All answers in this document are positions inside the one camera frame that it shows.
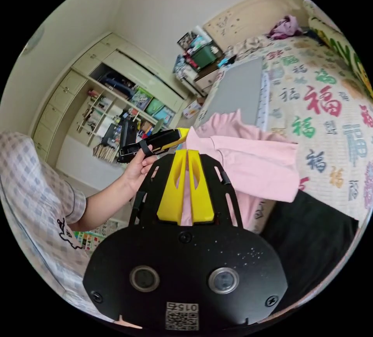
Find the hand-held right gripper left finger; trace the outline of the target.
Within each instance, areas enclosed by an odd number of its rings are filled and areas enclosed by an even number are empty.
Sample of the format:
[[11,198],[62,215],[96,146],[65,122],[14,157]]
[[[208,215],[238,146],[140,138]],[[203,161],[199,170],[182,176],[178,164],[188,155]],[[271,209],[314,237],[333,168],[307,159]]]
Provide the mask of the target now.
[[172,155],[170,171],[157,211],[162,222],[181,225],[186,174],[186,150],[177,150]]

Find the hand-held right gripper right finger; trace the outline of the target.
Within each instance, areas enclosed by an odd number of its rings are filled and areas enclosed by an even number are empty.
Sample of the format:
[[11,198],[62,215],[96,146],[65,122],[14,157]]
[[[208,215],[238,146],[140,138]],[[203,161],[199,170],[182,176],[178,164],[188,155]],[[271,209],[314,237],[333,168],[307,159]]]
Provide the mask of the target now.
[[187,150],[190,180],[190,209],[193,224],[214,222],[214,210],[202,160],[197,150]]

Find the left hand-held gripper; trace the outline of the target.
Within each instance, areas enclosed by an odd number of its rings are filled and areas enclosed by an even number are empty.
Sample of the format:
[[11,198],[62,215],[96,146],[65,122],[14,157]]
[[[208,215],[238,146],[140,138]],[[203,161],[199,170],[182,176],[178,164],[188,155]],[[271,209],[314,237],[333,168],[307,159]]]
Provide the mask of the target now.
[[130,163],[140,149],[147,156],[165,153],[168,149],[183,144],[186,141],[189,130],[189,128],[176,128],[159,131],[137,142],[135,142],[137,139],[136,132],[122,130],[117,162],[121,164]]

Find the person's left hand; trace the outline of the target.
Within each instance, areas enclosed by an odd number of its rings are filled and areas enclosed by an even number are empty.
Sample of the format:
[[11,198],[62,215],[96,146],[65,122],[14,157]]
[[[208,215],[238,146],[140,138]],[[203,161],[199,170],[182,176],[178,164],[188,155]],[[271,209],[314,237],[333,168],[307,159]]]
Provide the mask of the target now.
[[159,158],[159,155],[154,154],[147,156],[144,151],[140,149],[133,160],[128,164],[124,172],[124,179],[133,196],[140,188],[153,163],[159,160]]

